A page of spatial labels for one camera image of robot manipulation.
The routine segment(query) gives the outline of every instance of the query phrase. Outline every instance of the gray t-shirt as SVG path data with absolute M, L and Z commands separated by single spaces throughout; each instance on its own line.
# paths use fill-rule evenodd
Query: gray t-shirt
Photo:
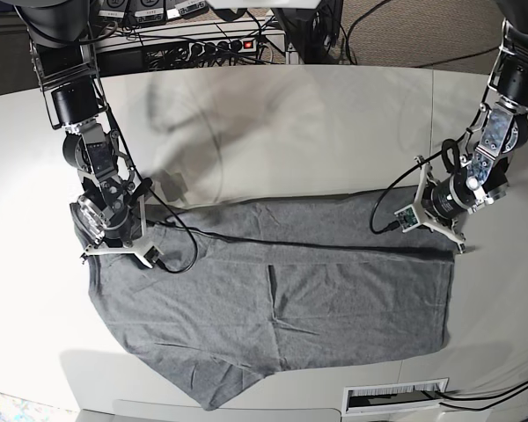
M 392 192 L 377 225 L 413 196 L 411 188 Z M 194 234 L 200 255 L 181 275 L 144 269 L 130 256 L 92 257 L 90 297 L 129 353 L 206 410 L 279 371 L 436 352 L 444 344 L 455 245 L 421 229 L 372 235 L 368 217 L 377 197 L 256 200 L 187 211 L 184 222 L 206 232 L 316 245 Z M 73 215 L 86 242 L 76 207 Z M 148 231 L 167 267 L 189 261 L 192 245 L 183 230 Z

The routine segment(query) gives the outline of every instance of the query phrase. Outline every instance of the electronic equipment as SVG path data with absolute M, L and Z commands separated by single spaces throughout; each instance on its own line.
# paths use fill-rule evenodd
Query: electronic equipment
M 256 47 L 267 43 L 265 36 L 241 40 L 224 38 L 194 41 L 172 41 L 146 47 L 125 48 L 98 56 L 100 76 L 171 69 L 191 69 L 221 65 L 245 64 L 243 58 L 255 58 Z
M 129 0 L 106 0 L 100 7 L 98 16 L 105 21 L 122 22 L 127 12 Z
M 169 20 L 180 18 L 207 7 L 205 0 L 166 0 L 166 18 Z
M 489 90 L 499 95 L 493 105 L 487 103 Z M 474 135 L 477 139 L 470 142 Z M 443 144 L 441 155 L 450 176 L 443 181 L 436 180 L 429 160 L 417 157 L 421 181 L 414 201 L 395 213 L 403 231 L 428 227 L 456 242 L 463 252 L 466 239 L 457 230 L 458 218 L 492 205 L 506 195 L 510 160 L 515 150 L 527 141 L 528 34 L 505 20 L 502 45 L 480 110 L 461 138 Z M 372 221 L 373 214 L 370 228 L 375 233 Z
M 217 6 L 219 0 L 212 0 Z M 245 6 L 245 0 L 224 0 L 230 7 Z M 164 18 L 163 0 L 133 0 L 135 16 L 149 22 Z M 464 249 L 464 237 L 456 230 L 458 217 L 475 212 L 495 203 L 504 196 L 508 181 L 505 176 L 514 151 L 528 141 L 528 0 L 496 0 L 506 19 L 503 25 L 502 45 L 495 67 L 488 80 L 488 88 L 499 94 L 493 105 L 481 102 L 473 124 L 462 138 L 448 142 L 442 151 L 444 164 L 451 174 L 446 180 L 431 177 L 429 160 L 419 158 L 418 164 L 384 191 L 370 217 L 370 228 L 382 234 L 399 226 L 404 231 L 426 226 L 445 234 Z M 94 242 L 85 248 L 84 257 L 109 253 L 133 253 L 146 266 L 158 262 L 160 251 L 145 235 L 145 196 L 152 193 L 148 179 L 135 185 L 136 168 L 106 102 L 94 42 L 83 40 L 88 25 L 90 3 L 83 0 L 9 0 L 31 34 L 33 65 L 47 104 L 53 104 L 54 113 L 48 109 L 54 129 L 62 127 L 66 133 L 63 154 L 67 163 L 80 176 L 83 194 L 78 198 L 86 226 L 93 234 Z M 292 4 L 310 5 L 317 2 L 297 0 Z M 268 0 L 258 0 L 253 6 L 266 6 Z M 220 40 L 217 46 L 222 58 L 238 48 Z M 172 49 L 171 56 L 181 60 L 192 54 L 216 55 L 210 44 L 203 48 L 181 46 Z M 106 113 L 110 130 L 104 132 L 97 122 Z M 473 135 L 480 135 L 477 143 L 470 143 Z M 125 152 L 120 151 L 120 140 Z M 453 162 L 448 152 L 453 154 Z M 128 177 L 119 175 L 118 158 L 128 168 Z M 395 214 L 397 221 L 384 229 L 373 228 L 373 216 L 384 195 L 406 175 L 422 169 L 421 183 L 414 202 Z M 180 218 L 168 208 L 174 218 Z M 190 235 L 197 254 L 197 243 Z M 192 262 L 179 271 L 187 271 Z
M 165 0 L 129 0 L 128 22 L 131 26 L 165 20 Z

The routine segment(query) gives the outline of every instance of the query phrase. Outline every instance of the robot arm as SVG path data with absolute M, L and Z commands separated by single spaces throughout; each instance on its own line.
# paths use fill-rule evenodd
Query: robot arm
M 84 255 L 134 253 L 152 266 L 160 252 L 145 238 L 144 213 L 140 212 L 144 206 L 134 212 L 137 202 L 144 204 L 150 186 L 136 188 L 133 183 L 135 169 L 130 157 L 119 151 L 120 134 L 99 80 L 93 42 L 81 40 L 86 36 L 90 3 L 8 1 L 17 6 L 28 26 L 40 88 L 48 112 L 55 111 L 49 113 L 51 125 L 65 130 L 63 154 L 77 169 L 84 188 L 78 204 L 95 238 Z M 457 242 L 460 249 L 464 238 L 455 231 L 458 217 L 504 195 L 508 161 L 528 139 L 528 0 L 496 2 L 506 20 L 488 88 L 497 91 L 500 99 L 493 106 L 482 100 L 480 120 L 455 144 L 457 159 L 446 180 L 435 180 L 429 163 L 419 162 L 421 183 L 414 203 L 395 213 L 404 231 L 428 226 Z M 107 132 L 96 121 L 100 113 L 107 113 Z M 469 141 L 478 132 L 480 141 L 473 148 Z M 128 167 L 127 179 L 119 175 L 118 158 Z
M 528 30 L 528 0 L 498 3 L 507 17 Z M 493 105 L 486 102 L 489 90 L 499 95 Z M 453 145 L 458 160 L 447 165 L 451 175 L 446 180 L 435 180 L 430 164 L 420 160 L 421 183 L 414 202 L 395 213 L 403 231 L 426 226 L 445 234 L 463 251 L 464 236 L 455 230 L 458 217 L 491 205 L 506 194 L 505 173 L 510 159 L 528 141 L 528 33 L 508 20 L 503 24 L 502 45 L 478 115 Z M 470 143 L 474 135 L 479 139 Z M 443 158 L 449 163 L 446 153 Z
M 120 151 L 119 128 L 106 102 L 93 42 L 88 0 L 13 0 L 31 35 L 31 54 L 53 129 L 66 137 L 62 153 L 77 169 L 84 193 L 77 203 L 93 243 L 83 258 L 135 254 L 153 267 L 161 255 L 145 235 L 145 195 L 150 180 L 134 183 L 131 158 Z M 107 131 L 97 122 L 106 113 Z M 120 175 L 118 162 L 127 167 Z

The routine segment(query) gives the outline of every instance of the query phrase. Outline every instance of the floor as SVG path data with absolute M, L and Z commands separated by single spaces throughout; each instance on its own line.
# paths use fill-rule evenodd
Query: floor
M 77 414 L 0 393 L 0 422 L 74 422 Z
M 346 0 L 342 24 L 352 22 L 378 0 Z M 199 19 L 213 19 L 209 12 Z M 494 0 L 393 0 L 362 21 L 350 36 L 358 63 L 414 67 L 498 46 L 502 15 Z M 37 86 L 26 34 L 0 36 L 0 95 Z M 332 56 L 340 55 L 335 49 Z M 487 74 L 489 53 L 435 66 L 435 69 Z

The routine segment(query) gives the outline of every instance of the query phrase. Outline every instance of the white table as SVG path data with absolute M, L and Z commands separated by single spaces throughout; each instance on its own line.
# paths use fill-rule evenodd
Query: white table
M 385 187 L 415 155 L 463 131 L 485 81 L 427 69 L 255 66 L 104 84 L 139 169 L 166 185 L 183 180 L 193 206 Z M 0 391 L 106 412 L 116 399 L 195 405 L 124 353 L 89 301 L 68 209 L 81 188 L 63 137 L 38 91 L 0 97 Z M 352 385 L 450 377 L 453 389 L 487 391 L 527 379 L 528 144 L 509 178 L 507 197 L 466 225 L 477 250 L 457 259 L 441 352 L 274 375 L 225 407 L 340 409 Z M 490 420 L 524 416 L 522 403 Z

